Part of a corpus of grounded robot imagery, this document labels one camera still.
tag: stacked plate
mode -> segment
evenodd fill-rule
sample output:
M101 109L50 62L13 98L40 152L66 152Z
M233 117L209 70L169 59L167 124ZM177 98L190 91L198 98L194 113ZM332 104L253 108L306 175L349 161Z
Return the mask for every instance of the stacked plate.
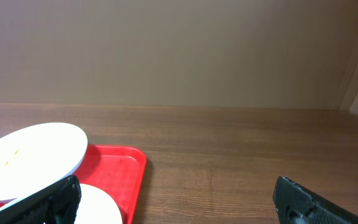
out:
M67 123L38 124L1 138L0 202L10 203L0 210L74 173L87 146L84 131ZM81 193L75 223L122 223L107 193L85 184Z

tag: white plate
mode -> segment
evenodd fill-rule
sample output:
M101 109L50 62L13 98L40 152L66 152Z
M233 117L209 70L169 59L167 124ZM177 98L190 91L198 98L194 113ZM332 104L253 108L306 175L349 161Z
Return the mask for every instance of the white plate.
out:
M122 224L121 213L110 195L97 187L87 184L80 184L80 186L82 197L74 224ZM25 199L25 197L7 203L0 208L0 211L23 199Z
M81 164L88 140L67 123L38 124L0 139L0 202L37 192Z

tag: red tray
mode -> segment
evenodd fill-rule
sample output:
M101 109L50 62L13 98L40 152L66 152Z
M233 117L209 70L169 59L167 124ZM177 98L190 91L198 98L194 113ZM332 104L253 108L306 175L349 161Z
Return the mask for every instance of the red tray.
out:
M109 194L121 211L122 222L131 224L145 166L146 156L134 147L89 145L74 174L82 184Z

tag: beige wall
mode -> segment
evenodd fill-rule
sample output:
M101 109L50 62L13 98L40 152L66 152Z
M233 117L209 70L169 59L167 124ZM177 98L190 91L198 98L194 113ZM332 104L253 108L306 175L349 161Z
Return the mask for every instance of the beige wall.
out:
M357 38L358 0L0 0L0 102L334 108Z

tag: brown wooden tabletop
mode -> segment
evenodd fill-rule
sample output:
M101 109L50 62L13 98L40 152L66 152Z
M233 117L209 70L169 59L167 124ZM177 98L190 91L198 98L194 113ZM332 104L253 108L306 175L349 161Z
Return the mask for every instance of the brown wooden tabletop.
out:
M134 223L278 223L280 175L358 215L358 117L346 112L0 104L0 137L52 121L145 152Z

